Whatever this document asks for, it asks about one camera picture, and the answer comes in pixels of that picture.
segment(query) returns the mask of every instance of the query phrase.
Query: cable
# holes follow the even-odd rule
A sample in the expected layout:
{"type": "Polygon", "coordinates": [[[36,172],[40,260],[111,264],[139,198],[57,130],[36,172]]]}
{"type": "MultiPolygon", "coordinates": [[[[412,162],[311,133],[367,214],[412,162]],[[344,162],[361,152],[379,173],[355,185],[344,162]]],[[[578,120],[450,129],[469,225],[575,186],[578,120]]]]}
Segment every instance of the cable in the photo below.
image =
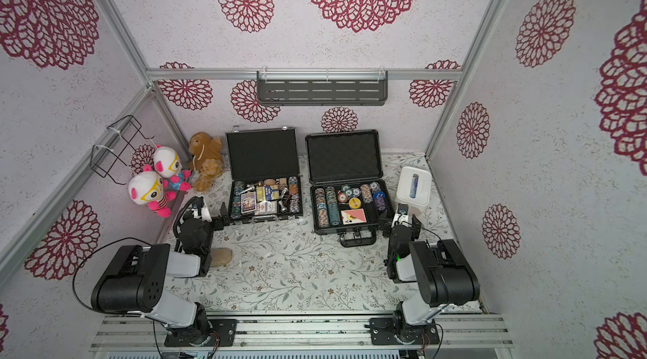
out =
{"type": "Polygon", "coordinates": [[[442,334],[441,334],[441,341],[438,343],[438,347],[436,348],[436,353],[433,354],[432,359],[436,359],[436,355],[438,355],[438,351],[441,350],[442,338],[444,337],[444,329],[442,329],[442,325],[440,325],[439,323],[436,323],[436,327],[441,327],[442,334]]]}
{"type": "Polygon", "coordinates": [[[206,359],[213,359],[215,355],[215,350],[218,349],[218,347],[220,346],[220,335],[216,331],[213,331],[212,335],[216,337],[216,340],[214,343],[214,350],[211,351],[211,353],[209,354],[209,356],[206,357],[206,359]]]}
{"type": "MultiPolygon", "coordinates": [[[[413,223],[409,223],[408,221],[400,221],[400,220],[398,220],[398,224],[399,224],[399,225],[401,225],[401,224],[403,224],[403,223],[404,223],[404,224],[406,224],[406,225],[413,226],[413,223]]],[[[438,237],[438,239],[439,239],[439,240],[442,240],[442,237],[441,237],[440,235],[438,235],[438,234],[434,233],[433,231],[431,231],[431,230],[429,230],[429,229],[427,229],[427,228],[425,228],[425,227],[422,227],[422,226],[421,226],[420,228],[422,228],[422,229],[423,229],[423,230],[425,230],[425,231],[428,231],[428,232],[429,232],[429,233],[431,233],[431,234],[434,234],[436,237],[438,237]]]]}
{"type": "Polygon", "coordinates": [[[128,240],[128,239],[130,239],[130,240],[135,240],[135,241],[139,241],[139,242],[143,242],[144,244],[149,245],[149,246],[151,245],[150,243],[145,242],[145,241],[142,241],[142,240],[140,240],[139,238],[134,238],[134,237],[124,237],[124,238],[122,238],[122,239],[118,239],[117,241],[109,242],[109,243],[107,243],[106,245],[104,245],[103,247],[100,247],[99,249],[94,250],[93,252],[91,252],[91,253],[90,253],[90,255],[88,255],[87,257],[85,257],[85,258],[83,259],[83,261],[81,261],[81,263],[79,264],[79,266],[77,266],[76,270],[74,271],[74,275],[72,275],[72,293],[74,294],[74,298],[79,302],[79,304],[80,304],[80,305],[84,306],[84,307],[85,307],[85,308],[87,308],[88,310],[92,310],[92,311],[94,311],[95,313],[101,313],[101,314],[103,314],[103,315],[113,314],[113,313],[106,313],[105,311],[95,310],[95,309],[93,309],[92,307],[90,307],[90,306],[88,306],[87,304],[85,304],[83,301],[81,301],[81,299],[79,299],[79,296],[76,294],[76,285],[75,285],[75,282],[76,282],[76,275],[78,274],[79,269],[83,268],[83,266],[85,265],[85,262],[86,262],[88,259],[92,258],[92,257],[93,257],[93,255],[95,255],[97,252],[99,252],[99,251],[103,250],[103,249],[104,249],[104,248],[106,248],[106,247],[111,246],[112,244],[117,244],[118,242],[121,242],[121,241],[124,241],[124,240],[128,240]]]}
{"type": "Polygon", "coordinates": [[[425,348],[428,347],[428,345],[430,345],[432,343],[432,339],[429,338],[429,336],[427,334],[425,334],[424,332],[422,333],[421,336],[423,337],[423,355],[424,355],[425,354],[425,348]],[[429,344],[427,344],[427,342],[425,341],[425,336],[427,337],[427,340],[429,341],[429,344]]]}
{"type": "Polygon", "coordinates": [[[160,351],[160,344],[157,343],[157,334],[155,333],[155,322],[151,320],[153,323],[153,338],[155,338],[155,347],[157,348],[157,353],[160,354],[160,359],[164,359],[164,356],[162,356],[162,351],[160,351]]]}
{"type": "Polygon", "coordinates": [[[425,231],[428,231],[428,232],[429,232],[429,233],[431,233],[431,234],[434,234],[436,237],[438,237],[438,239],[439,239],[439,240],[442,240],[442,237],[441,237],[440,235],[438,235],[438,234],[434,233],[433,231],[431,231],[431,230],[429,230],[429,229],[427,229],[427,228],[425,228],[425,227],[421,227],[421,228],[422,228],[423,230],[425,230],[425,231]]]}

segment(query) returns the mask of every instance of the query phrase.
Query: table surface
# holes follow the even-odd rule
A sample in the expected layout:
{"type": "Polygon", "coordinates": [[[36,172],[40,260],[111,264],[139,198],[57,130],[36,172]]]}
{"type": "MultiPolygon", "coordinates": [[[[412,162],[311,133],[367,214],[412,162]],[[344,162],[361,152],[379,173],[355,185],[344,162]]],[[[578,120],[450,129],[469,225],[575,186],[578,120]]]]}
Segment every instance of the table surface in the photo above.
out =
{"type": "MultiPolygon", "coordinates": [[[[388,239],[381,232],[375,244],[344,248],[338,236],[313,231],[307,160],[299,157],[302,176],[303,218],[279,222],[232,225],[214,234],[213,247],[230,248],[232,262],[211,268],[204,278],[167,278],[166,289],[189,301],[199,301],[208,310],[282,311],[379,311],[393,310],[399,301],[417,293],[415,283],[395,284],[386,275],[388,239]]],[[[428,170],[422,154],[382,155],[384,181],[395,196],[400,170],[415,166],[428,170]]],[[[212,214],[228,203],[231,172],[227,171],[208,192],[190,190],[205,197],[212,214]]],[[[432,193],[437,195],[435,186],[432,193]]],[[[420,218],[423,226],[443,238],[453,238],[439,199],[420,218]]],[[[420,239],[435,242],[426,231],[420,239]]],[[[166,242],[175,244],[173,233],[166,242]]],[[[478,302],[450,306],[448,311],[481,312],[478,302]]]]}

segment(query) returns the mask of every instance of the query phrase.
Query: poker chip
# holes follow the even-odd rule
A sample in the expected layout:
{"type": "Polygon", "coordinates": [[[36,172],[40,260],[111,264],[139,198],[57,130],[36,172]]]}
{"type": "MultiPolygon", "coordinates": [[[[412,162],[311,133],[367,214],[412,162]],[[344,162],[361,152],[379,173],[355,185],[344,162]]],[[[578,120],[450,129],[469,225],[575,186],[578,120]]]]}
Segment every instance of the poker chip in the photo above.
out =
{"type": "Polygon", "coordinates": [[[360,209],[360,207],[362,207],[362,202],[356,197],[352,197],[351,200],[348,201],[348,205],[350,205],[351,209],[360,209]]]}

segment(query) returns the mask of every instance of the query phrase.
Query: brown teddy bear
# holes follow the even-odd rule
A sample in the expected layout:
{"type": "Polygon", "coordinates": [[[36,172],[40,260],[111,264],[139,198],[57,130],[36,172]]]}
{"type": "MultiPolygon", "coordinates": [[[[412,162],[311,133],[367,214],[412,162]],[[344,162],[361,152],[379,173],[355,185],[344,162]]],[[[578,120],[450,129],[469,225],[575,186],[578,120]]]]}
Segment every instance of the brown teddy bear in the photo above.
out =
{"type": "Polygon", "coordinates": [[[189,163],[189,169],[196,169],[200,173],[193,183],[196,191],[206,192],[214,184],[214,179],[224,173],[221,148],[220,137],[211,138],[203,131],[191,137],[189,152],[193,155],[193,160],[189,163]]]}

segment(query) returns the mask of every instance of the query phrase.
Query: mounting plate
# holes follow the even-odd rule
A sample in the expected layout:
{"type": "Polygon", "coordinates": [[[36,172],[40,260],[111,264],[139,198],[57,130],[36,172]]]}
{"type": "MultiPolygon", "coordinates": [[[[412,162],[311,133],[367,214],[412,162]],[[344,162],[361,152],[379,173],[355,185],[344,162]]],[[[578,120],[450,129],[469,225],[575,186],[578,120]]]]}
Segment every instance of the mounting plate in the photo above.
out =
{"type": "Polygon", "coordinates": [[[425,330],[425,335],[429,337],[429,340],[425,338],[424,345],[440,344],[440,338],[438,338],[438,330],[436,329],[435,323],[427,324],[424,327],[420,326],[420,334],[410,344],[404,344],[395,337],[395,333],[393,332],[395,326],[393,324],[392,318],[371,318],[369,320],[369,328],[371,329],[371,342],[373,343],[373,345],[377,346],[423,345],[423,330],[425,330]]]}
{"type": "MultiPolygon", "coordinates": [[[[220,336],[219,346],[232,346],[234,344],[234,338],[236,337],[236,324],[237,320],[209,320],[212,326],[212,332],[217,332],[220,336]]],[[[214,346],[215,338],[212,336],[205,345],[203,346],[214,346]]],[[[191,345],[181,341],[176,336],[167,334],[166,341],[164,341],[164,346],[166,347],[190,347],[191,345]]]]}

